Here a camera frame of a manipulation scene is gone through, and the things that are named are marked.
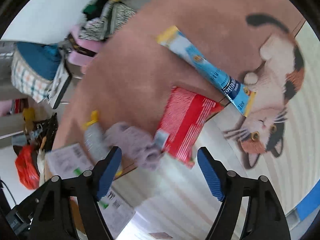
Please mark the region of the long blue stick packet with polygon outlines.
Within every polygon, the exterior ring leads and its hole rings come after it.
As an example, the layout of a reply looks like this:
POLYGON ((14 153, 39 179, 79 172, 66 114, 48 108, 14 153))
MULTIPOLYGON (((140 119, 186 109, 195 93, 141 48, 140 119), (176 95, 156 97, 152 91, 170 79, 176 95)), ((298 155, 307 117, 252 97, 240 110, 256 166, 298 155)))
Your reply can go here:
POLYGON ((175 25, 159 34, 157 43, 193 66, 200 75, 224 94, 243 116, 249 115, 256 92, 211 64, 175 25))

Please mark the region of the red orange plastic bag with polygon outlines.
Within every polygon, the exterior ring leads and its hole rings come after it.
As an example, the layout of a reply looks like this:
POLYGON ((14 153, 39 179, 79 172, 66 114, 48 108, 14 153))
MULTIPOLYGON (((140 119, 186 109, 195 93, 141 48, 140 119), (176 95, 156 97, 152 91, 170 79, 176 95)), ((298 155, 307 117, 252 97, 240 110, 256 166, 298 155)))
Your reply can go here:
POLYGON ((20 183, 29 190, 39 187, 40 175, 34 165, 32 154, 35 153, 33 145, 25 145, 15 160, 20 183))

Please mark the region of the blue chair seat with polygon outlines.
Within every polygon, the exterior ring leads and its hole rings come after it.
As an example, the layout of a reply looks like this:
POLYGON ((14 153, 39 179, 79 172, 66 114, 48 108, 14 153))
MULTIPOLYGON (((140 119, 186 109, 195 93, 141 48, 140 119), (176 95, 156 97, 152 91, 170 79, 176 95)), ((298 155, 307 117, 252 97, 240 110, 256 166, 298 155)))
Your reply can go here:
POLYGON ((319 207, 319 183, 286 215, 289 230, 306 219, 317 207, 319 207))

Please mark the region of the purple sock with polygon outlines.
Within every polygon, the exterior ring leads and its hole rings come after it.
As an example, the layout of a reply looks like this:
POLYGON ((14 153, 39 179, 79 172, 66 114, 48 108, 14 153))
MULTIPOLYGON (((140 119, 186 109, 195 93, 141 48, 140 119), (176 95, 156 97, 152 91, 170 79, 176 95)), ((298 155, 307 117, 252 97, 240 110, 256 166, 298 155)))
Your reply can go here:
POLYGON ((126 122, 118 122, 106 130, 105 144, 109 148, 118 146, 125 158, 150 171, 157 169, 162 157, 150 133, 126 122))

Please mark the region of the white goose plush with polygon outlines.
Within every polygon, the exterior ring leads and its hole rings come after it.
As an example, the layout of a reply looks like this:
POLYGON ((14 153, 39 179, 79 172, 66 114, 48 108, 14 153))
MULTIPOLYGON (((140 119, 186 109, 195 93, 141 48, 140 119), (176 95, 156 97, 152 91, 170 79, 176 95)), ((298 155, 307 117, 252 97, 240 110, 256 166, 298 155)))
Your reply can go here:
POLYGON ((39 149, 37 155, 37 168, 40 174, 40 183, 44 183, 45 175, 44 175, 44 167, 45 167, 45 153, 43 150, 39 149))

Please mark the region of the patterned tote bag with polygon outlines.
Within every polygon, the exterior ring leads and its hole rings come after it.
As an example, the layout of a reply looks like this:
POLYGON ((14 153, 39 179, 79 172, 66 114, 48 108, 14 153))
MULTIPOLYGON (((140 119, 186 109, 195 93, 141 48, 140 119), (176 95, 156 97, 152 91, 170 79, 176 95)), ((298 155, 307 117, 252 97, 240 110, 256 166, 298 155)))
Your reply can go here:
POLYGON ((116 33, 136 11, 123 2, 91 0, 82 10, 84 23, 78 37, 83 40, 104 41, 116 33))

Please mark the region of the silver yellow snack bag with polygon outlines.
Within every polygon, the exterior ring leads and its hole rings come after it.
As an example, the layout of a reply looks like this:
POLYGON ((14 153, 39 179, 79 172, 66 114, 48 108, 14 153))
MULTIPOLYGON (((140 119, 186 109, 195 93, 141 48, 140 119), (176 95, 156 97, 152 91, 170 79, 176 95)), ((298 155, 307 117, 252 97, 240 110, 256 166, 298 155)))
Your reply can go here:
POLYGON ((89 152, 93 165, 105 159, 112 149, 105 142, 105 132, 99 123, 99 112, 92 111, 91 119, 83 125, 84 143, 89 152))

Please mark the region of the pink suitcase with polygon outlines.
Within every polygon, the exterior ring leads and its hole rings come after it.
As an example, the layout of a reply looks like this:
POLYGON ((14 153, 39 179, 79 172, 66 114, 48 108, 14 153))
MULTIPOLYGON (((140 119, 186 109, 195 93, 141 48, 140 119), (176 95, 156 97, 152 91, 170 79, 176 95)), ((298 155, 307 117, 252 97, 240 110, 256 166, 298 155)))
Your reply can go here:
POLYGON ((67 48, 70 49, 67 60, 77 66, 88 65, 99 50, 103 47, 103 41, 85 40, 79 38, 80 25, 71 27, 66 38, 67 48))

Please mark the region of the open cardboard box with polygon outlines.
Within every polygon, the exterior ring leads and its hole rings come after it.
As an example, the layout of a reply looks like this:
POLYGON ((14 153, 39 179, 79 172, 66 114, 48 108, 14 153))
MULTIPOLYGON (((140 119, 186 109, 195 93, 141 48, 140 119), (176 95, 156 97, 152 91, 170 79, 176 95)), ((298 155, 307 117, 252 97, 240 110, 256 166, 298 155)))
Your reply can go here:
POLYGON ((77 198, 80 217, 88 239, 116 239, 134 216, 134 209, 111 184, 121 162, 121 149, 113 147, 107 157, 92 165, 80 144, 51 151, 45 156, 64 200, 77 198))

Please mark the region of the plaid and blue bedding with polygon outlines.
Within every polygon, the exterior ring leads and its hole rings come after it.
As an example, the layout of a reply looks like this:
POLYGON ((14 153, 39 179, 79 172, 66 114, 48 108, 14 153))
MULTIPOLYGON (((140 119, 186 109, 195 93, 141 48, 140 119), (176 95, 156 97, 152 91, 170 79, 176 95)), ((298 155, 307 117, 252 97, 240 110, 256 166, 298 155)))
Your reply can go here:
POLYGON ((11 83, 36 103, 50 100, 58 83, 56 75, 64 67, 58 44, 16 42, 11 63, 11 83))

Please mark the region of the red snack packet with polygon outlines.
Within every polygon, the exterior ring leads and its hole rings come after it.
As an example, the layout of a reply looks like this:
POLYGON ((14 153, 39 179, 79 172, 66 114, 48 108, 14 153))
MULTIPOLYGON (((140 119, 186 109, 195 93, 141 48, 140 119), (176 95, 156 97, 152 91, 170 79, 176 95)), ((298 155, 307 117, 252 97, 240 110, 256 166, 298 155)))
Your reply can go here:
POLYGON ((187 167, 193 167, 193 145, 205 122, 222 110, 223 105, 214 100, 174 87, 155 133, 155 144, 187 167))

